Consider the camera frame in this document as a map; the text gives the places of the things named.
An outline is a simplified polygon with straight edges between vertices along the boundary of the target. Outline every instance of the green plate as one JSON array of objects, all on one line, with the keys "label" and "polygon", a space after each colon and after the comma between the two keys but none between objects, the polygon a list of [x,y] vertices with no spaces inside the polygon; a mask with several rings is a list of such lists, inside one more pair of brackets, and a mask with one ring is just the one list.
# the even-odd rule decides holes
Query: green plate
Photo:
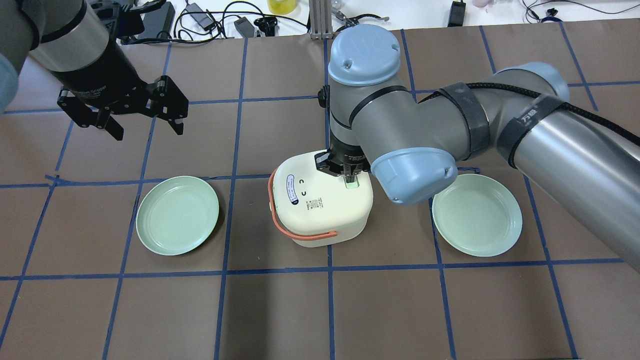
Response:
[{"label": "green plate", "polygon": [[490,177],[463,174],[433,197],[433,221],[454,248],[496,256],[520,237],[522,213],[511,192]]},{"label": "green plate", "polygon": [[147,249],[179,255],[198,247],[213,231],[220,205],[204,180],[178,176],[156,185],[136,215],[136,231]]}]

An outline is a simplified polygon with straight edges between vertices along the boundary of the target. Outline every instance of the white rice cooker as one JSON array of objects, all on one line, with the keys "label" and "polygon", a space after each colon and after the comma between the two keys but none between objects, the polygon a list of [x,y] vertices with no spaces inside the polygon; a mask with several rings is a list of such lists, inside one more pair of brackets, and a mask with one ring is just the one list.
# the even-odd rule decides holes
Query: white rice cooker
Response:
[{"label": "white rice cooker", "polygon": [[331,245],[358,236],[373,205],[369,174],[361,172],[355,182],[347,183],[344,176],[320,172],[314,155],[321,151],[289,158],[269,179],[274,224],[304,247]]}]

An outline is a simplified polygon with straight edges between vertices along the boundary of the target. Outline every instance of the plate rim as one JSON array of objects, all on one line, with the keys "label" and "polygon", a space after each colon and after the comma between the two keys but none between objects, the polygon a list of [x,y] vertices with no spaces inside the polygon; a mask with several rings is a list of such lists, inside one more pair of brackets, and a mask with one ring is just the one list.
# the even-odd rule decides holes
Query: plate rim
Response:
[{"label": "plate rim", "polygon": [[[148,238],[148,236],[142,236],[142,234],[140,233],[140,229],[139,229],[139,225],[138,225],[138,219],[140,218],[140,214],[143,212],[148,212],[150,211],[153,206],[149,205],[147,206],[149,208],[149,210],[144,210],[145,209],[145,200],[147,199],[147,197],[154,192],[154,190],[158,189],[162,184],[168,183],[169,181],[174,181],[176,179],[196,179],[199,180],[203,183],[205,183],[210,189],[211,192],[206,192],[206,193],[210,193],[212,195],[212,199],[215,200],[216,204],[218,205],[216,207],[216,221],[212,223],[211,226],[211,230],[209,230],[207,228],[207,236],[204,236],[202,239],[198,239],[197,241],[194,241],[193,243],[190,243],[189,246],[184,247],[183,249],[180,249],[178,252],[176,253],[169,253],[169,252],[158,252],[154,249],[151,249],[145,242],[145,238]],[[166,179],[164,181],[161,181],[160,183],[156,184],[151,190],[149,190],[149,192],[145,195],[144,198],[142,198],[142,201],[140,202],[140,205],[138,206],[138,210],[136,212],[136,233],[138,234],[138,238],[140,239],[140,242],[142,243],[142,245],[144,247],[146,247],[149,251],[155,253],[155,254],[159,254],[159,255],[164,255],[164,256],[175,256],[175,255],[181,255],[181,254],[185,254],[195,248],[197,248],[198,246],[200,246],[208,237],[209,235],[211,235],[211,233],[213,232],[213,229],[215,229],[216,225],[218,224],[218,218],[220,217],[220,200],[218,198],[218,193],[216,193],[216,190],[206,181],[204,181],[203,179],[200,179],[199,177],[195,177],[195,176],[189,176],[189,175],[181,175],[181,176],[174,176],[174,177],[170,177],[169,179]]]},{"label": "plate rim", "polygon": [[493,179],[491,177],[488,177],[488,176],[485,176],[485,175],[482,175],[482,174],[460,174],[458,177],[461,177],[461,176],[465,176],[465,177],[474,176],[474,177],[482,177],[484,179],[489,179],[489,181],[490,181],[489,183],[492,184],[493,188],[504,189],[506,191],[506,193],[504,193],[504,195],[508,196],[507,199],[509,199],[509,200],[512,199],[515,202],[515,204],[517,205],[517,207],[516,207],[517,213],[515,211],[512,212],[512,214],[516,215],[516,222],[518,223],[516,225],[518,227],[518,229],[517,229],[517,231],[514,232],[517,235],[516,236],[514,235],[513,236],[513,241],[511,241],[511,238],[509,237],[509,231],[508,231],[507,236],[504,237],[505,240],[500,242],[500,243],[503,243],[503,242],[505,244],[508,243],[509,247],[507,247],[505,250],[503,250],[501,252],[493,251],[491,253],[484,253],[484,254],[479,254],[478,252],[474,252],[473,250],[466,249],[465,247],[462,247],[460,245],[459,241],[447,239],[447,236],[445,236],[443,231],[440,229],[441,228],[441,224],[439,224],[438,216],[436,216],[436,209],[439,207],[437,204],[440,203],[442,201],[443,197],[446,197],[447,194],[449,193],[449,192],[445,193],[446,189],[443,190],[442,192],[436,194],[433,197],[433,206],[432,206],[433,223],[434,223],[435,227],[438,229],[438,232],[440,233],[442,238],[449,245],[453,246],[456,250],[458,250],[460,252],[463,252],[463,253],[465,253],[467,255],[476,256],[476,257],[479,257],[479,258],[490,258],[492,256],[498,256],[498,255],[501,255],[501,254],[507,252],[509,249],[511,249],[515,245],[516,242],[518,242],[518,239],[520,238],[520,235],[522,234],[522,226],[523,226],[522,209],[520,209],[520,204],[518,203],[517,199],[515,198],[513,193],[511,193],[511,191],[509,189],[507,189],[506,186],[501,184],[496,179]]}]

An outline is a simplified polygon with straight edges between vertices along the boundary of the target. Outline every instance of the label sticker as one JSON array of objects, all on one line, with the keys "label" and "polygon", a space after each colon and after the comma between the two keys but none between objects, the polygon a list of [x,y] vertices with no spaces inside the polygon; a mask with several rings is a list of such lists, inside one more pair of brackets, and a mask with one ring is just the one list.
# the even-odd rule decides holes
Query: label sticker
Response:
[{"label": "label sticker", "polygon": [[324,205],[322,204],[321,197],[307,201],[307,210],[322,209],[323,207]]},{"label": "label sticker", "polygon": [[298,205],[300,201],[298,200],[298,196],[296,195],[296,190],[293,188],[293,181],[293,174],[289,174],[287,176],[287,194],[289,195],[289,201],[291,201],[291,204]]}]

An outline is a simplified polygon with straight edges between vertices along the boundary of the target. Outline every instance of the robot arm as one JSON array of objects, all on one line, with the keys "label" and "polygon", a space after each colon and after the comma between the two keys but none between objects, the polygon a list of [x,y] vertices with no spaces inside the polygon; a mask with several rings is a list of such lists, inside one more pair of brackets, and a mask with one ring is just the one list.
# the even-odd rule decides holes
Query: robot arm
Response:
[{"label": "robot arm", "polygon": [[166,120],[181,135],[189,101],[168,76],[151,84],[141,80],[115,42],[142,32],[140,13],[163,3],[124,8],[112,1],[1,1],[0,31],[8,36],[0,44],[0,112],[13,99],[17,74],[31,51],[64,85],[58,105],[78,126],[95,126],[122,140],[124,130],[111,115],[141,113]]},{"label": "robot arm", "polygon": [[566,110],[575,110],[566,83],[547,64],[447,86],[418,104],[398,68],[399,44],[382,28],[359,25],[336,38],[330,92],[319,96],[330,106],[331,147],[316,156],[318,170],[349,180],[370,167],[392,202],[415,204],[454,181],[456,161],[496,147],[640,271],[637,136],[607,134]]}]

